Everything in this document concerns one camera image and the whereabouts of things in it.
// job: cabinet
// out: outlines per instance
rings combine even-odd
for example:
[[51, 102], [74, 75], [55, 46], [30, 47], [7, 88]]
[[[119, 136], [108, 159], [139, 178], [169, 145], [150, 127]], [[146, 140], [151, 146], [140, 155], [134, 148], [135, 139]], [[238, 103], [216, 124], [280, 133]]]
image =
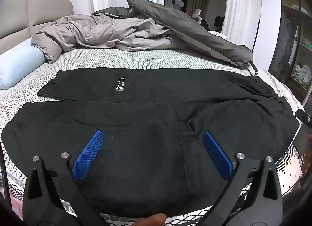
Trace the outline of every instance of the cabinet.
[[304, 105], [312, 90], [312, 6], [308, 0], [281, 1], [280, 31], [269, 73]]

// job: headboard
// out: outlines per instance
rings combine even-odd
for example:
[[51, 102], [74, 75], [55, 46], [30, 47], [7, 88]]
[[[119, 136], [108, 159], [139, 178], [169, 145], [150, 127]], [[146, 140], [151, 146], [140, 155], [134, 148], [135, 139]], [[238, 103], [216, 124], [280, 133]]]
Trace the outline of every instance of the headboard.
[[0, 0], [0, 54], [43, 26], [72, 14], [69, 0]]

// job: gray comforter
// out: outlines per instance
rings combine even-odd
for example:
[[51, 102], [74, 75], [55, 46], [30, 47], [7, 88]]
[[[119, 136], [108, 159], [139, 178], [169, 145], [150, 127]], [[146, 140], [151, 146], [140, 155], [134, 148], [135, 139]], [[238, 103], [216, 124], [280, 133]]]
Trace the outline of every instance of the gray comforter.
[[62, 50], [116, 47], [124, 51], [192, 47], [207, 56], [245, 68], [250, 49], [207, 32], [187, 14], [148, 0], [128, 0], [129, 8], [111, 7], [88, 15], [71, 15], [44, 26], [31, 44], [49, 64]]

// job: silver bolt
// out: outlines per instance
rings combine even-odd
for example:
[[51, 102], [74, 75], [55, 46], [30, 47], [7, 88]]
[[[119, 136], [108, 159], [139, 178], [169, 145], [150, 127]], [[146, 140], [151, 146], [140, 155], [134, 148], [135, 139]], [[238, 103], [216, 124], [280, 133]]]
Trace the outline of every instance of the silver bolt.
[[266, 160], [267, 160], [269, 163], [273, 162], [273, 158], [272, 158], [271, 156], [269, 156], [269, 155], [266, 157]]
[[242, 160], [242, 159], [245, 158], [245, 155], [244, 155], [243, 153], [239, 152], [239, 153], [236, 154], [236, 157], [237, 157], [238, 159]]
[[33, 160], [34, 162], [38, 162], [39, 159], [40, 159], [40, 156], [38, 156], [38, 155], [36, 155], [36, 156], [34, 156], [34, 157], [32, 158], [32, 160]]
[[63, 158], [63, 159], [68, 158], [68, 156], [69, 156], [69, 153], [68, 153], [68, 152], [63, 152], [63, 153], [60, 155], [60, 157]]

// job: light blue pillow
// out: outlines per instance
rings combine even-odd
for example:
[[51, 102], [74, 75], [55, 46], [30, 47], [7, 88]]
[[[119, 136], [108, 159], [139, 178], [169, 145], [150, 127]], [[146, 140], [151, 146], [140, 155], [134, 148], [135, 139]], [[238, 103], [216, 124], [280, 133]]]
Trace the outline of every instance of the light blue pillow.
[[42, 65], [43, 52], [30, 45], [32, 38], [0, 55], [0, 89], [7, 90]]

